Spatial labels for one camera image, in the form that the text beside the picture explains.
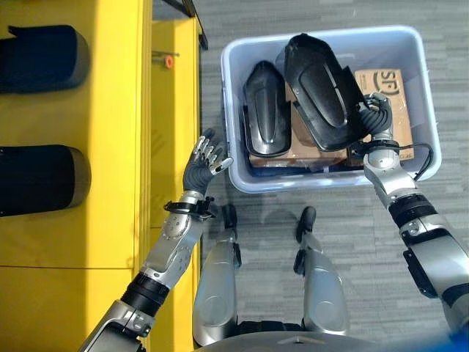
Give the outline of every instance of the black cable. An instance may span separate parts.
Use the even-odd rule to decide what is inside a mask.
[[[405,145],[403,147],[399,147],[399,150],[410,149],[410,148],[414,148],[414,147],[425,147],[426,149],[428,149],[428,155],[426,156],[424,164],[422,165],[420,170],[417,172],[416,176],[413,178],[414,181],[418,181],[418,179],[425,173],[425,171],[432,164],[432,161],[433,161],[433,148],[428,143],[414,143],[414,144],[410,144],[410,145]]]

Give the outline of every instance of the sf logo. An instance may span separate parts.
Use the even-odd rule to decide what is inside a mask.
[[[394,71],[376,71],[373,74],[374,88],[385,95],[399,94],[396,73]]]

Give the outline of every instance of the brown cardboard box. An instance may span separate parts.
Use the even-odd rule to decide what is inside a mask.
[[[292,126],[303,123],[295,107],[291,106]],[[306,146],[302,144],[292,127],[292,146],[289,151],[275,158],[260,158],[249,156],[249,161],[254,167],[308,167],[316,168],[337,164],[347,158],[347,151],[326,153],[319,150],[315,144]]]
[[[287,101],[291,101],[291,102],[296,101],[296,97],[293,95],[292,89],[290,88],[287,82],[285,82],[285,98]],[[293,107],[293,104],[292,104],[292,109],[291,109],[291,115],[292,115],[292,129],[295,132],[296,137],[298,138],[300,143],[308,147],[316,147],[316,143],[314,143],[314,140],[309,134],[309,131],[305,125],[305,122],[299,115],[298,110]]]
[[[412,144],[412,131],[410,129],[401,70],[393,68],[359,70],[355,71],[355,80],[363,94],[379,92],[389,98],[393,112],[394,140],[396,140],[400,146]],[[366,142],[369,140],[369,136],[364,139]],[[410,148],[401,150],[399,159],[413,159],[413,156],[413,148]],[[349,164],[353,165],[363,163],[360,161],[351,161],[350,158],[348,161]]]

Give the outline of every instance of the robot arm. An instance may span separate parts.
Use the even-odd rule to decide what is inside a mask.
[[[193,247],[202,235],[202,222],[213,217],[210,210],[213,198],[204,199],[208,184],[232,162],[231,158],[219,161],[222,150],[214,152],[213,135],[213,131],[206,131],[194,147],[184,173],[185,191],[179,202],[165,205],[170,214],[157,243],[124,295],[111,305],[80,352],[145,351],[138,337],[149,334],[156,312],[189,265]]]
[[[372,137],[380,146],[365,154],[363,167],[384,207],[399,228],[404,258],[418,289],[439,298],[452,331],[469,324],[469,256],[454,230],[401,168],[392,144],[392,127]]]

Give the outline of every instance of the yellow cabinet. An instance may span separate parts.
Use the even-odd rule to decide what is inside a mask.
[[[0,218],[2,350],[75,351],[119,298],[159,236],[163,204],[182,192],[199,135],[196,18],[151,22],[152,2],[6,0],[8,25],[69,24],[86,39],[85,82],[60,92],[0,95],[0,145],[65,144],[88,159],[77,208]],[[172,69],[151,50],[177,52]],[[199,247],[145,345],[192,349]]]

